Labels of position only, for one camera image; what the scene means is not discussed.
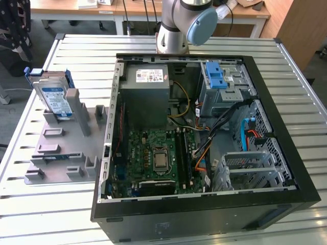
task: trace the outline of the motherboard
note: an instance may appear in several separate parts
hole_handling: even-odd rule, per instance
[[[130,131],[126,166],[117,166],[122,198],[201,192],[194,176],[193,131]]]

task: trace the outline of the desk leg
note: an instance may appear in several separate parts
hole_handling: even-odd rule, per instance
[[[9,95],[4,91],[4,89],[0,85],[0,103],[3,105],[7,105],[10,102]]]
[[[123,35],[124,34],[124,29],[123,29],[124,17],[122,15],[115,15],[114,22],[116,24],[117,35]]]
[[[45,29],[48,29],[49,28],[49,21],[48,20],[45,20],[45,19],[43,19],[41,21],[42,21],[42,24],[43,24],[44,28]]]
[[[264,28],[265,22],[266,22],[266,19],[263,19],[263,18],[256,19],[256,23],[253,27],[250,38],[259,38],[260,37],[262,29]]]

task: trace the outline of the blue drive bay latch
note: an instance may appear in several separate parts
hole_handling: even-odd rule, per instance
[[[224,71],[218,62],[206,62],[206,73],[210,81],[210,88],[227,88],[228,84],[224,80]]]

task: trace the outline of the ram slot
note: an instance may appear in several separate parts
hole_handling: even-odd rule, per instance
[[[184,138],[184,148],[186,154],[186,169],[187,169],[187,175],[189,180],[188,183],[190,184],[190,180],[192,179],[191,153],[189,151],[189,143],[185,132],[183,132],[183,138]]]
[[[190,186],[189,170],[185,148],[185,134],[182,131],[175,132],[175,147],[176,147],[176,160],[178,171],[178,182],[181,189],[186,189]]]

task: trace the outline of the power supply label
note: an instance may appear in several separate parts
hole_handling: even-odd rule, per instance
[[[137,83],[163,83],[164,71],[161,69],[142,69],[136,71]]]
[[[46,103],[52,112],[60,117],[69,117],[72,115],[71,107],[65,100],[65,92],[62,88],[42,88]]]

